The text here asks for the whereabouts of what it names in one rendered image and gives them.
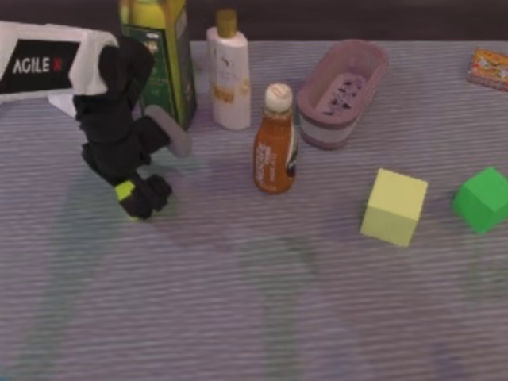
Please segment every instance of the yellow block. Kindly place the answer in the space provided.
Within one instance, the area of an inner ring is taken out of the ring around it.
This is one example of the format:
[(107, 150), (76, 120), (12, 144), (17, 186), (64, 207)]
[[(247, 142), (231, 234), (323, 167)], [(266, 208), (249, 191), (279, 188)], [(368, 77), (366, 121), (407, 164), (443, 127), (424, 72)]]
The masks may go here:
[(428, 183), (379, 169), (360, 232), (407, 247), (420, 220)]

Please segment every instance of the green label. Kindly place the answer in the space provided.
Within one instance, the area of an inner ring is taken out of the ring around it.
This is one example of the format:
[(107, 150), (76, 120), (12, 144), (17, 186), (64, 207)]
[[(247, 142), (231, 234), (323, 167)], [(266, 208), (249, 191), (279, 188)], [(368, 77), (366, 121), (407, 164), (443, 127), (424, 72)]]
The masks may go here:
[(175, 23), (175, 36), (178, 50), (180, 85), (183, 95), (183, 125), (191, 122), (197, 108), (196, 90), (194, 84), (194, 70), (192, 67), (191, 43), (189, 29), (187, 28), (187, 12), (182, 8)]
[(123, 30), (126, 36), (142, 42), (152, 52), (156, 61), (152, 75), (141, 95), (141, 109), (144, 110), (146, 106), (150, 105), (158, 105), (174, 119), (178, 119), (171, 89), (171, 72), (169, 71), (165, 31), (126, 25)]

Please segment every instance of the white bottle cap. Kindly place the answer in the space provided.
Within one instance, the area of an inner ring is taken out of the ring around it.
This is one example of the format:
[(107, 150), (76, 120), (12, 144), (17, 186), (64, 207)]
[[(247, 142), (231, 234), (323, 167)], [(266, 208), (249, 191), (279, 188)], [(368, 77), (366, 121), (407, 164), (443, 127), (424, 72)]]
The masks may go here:
[(264, 95), (264, 105), (274, 113), (286, 113), (293, 105), (293, 92), (284, 83), (273, 83)]

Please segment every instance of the white bottle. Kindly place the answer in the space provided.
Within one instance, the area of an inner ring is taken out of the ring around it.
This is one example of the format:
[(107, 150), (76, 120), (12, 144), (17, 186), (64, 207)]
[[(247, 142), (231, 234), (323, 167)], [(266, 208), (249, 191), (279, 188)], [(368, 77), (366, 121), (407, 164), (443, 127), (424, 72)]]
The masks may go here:
[(216, 25), (206, 31), (212, 113), (219, 125), (239, 131), (251, 125), (248, 41), (235, 10), (219, 10)]

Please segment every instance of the agile logo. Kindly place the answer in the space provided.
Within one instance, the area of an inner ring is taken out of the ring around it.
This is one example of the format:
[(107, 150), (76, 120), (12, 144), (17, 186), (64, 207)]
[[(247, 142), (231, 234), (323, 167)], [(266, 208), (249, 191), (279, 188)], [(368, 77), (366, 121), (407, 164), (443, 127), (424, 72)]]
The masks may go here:
[(19, 40), (0, 79), (0, 94), (71, 89), (79, 42)]

